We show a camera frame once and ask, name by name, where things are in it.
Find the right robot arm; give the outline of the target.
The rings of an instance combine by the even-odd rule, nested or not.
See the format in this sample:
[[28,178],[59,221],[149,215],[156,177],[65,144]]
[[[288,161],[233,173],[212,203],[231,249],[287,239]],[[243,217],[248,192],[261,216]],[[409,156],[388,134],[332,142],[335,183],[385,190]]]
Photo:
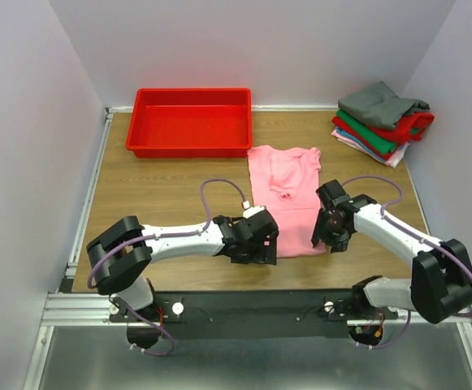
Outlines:
[[458,240],[428,236],[387,212],[380,204],[345,201],[321,209],[312,242],[323,242],[333,252],[344,252],[354,233],[361,233],[387,248],[411,267],[408,279],[372,276],[355,284],[341,312],[361,319],[378,308],[417,312],[429,323],[472,316],[472,267],[465,246]]

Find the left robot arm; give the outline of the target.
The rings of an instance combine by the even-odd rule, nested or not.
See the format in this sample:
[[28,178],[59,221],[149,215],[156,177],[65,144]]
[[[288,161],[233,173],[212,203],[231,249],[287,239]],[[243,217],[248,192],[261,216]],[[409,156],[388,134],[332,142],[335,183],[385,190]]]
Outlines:
[[241,217],[208,217],[204,223],[177,227],[143,225],[136,216],[122,218],[86,247],[92,267],[87,287],[115,295],[139,321],[156,309],[155,292],[144,269],[156,262],[187,256],[224,256],[232,263],[275,265],[279,227],[263,206]]

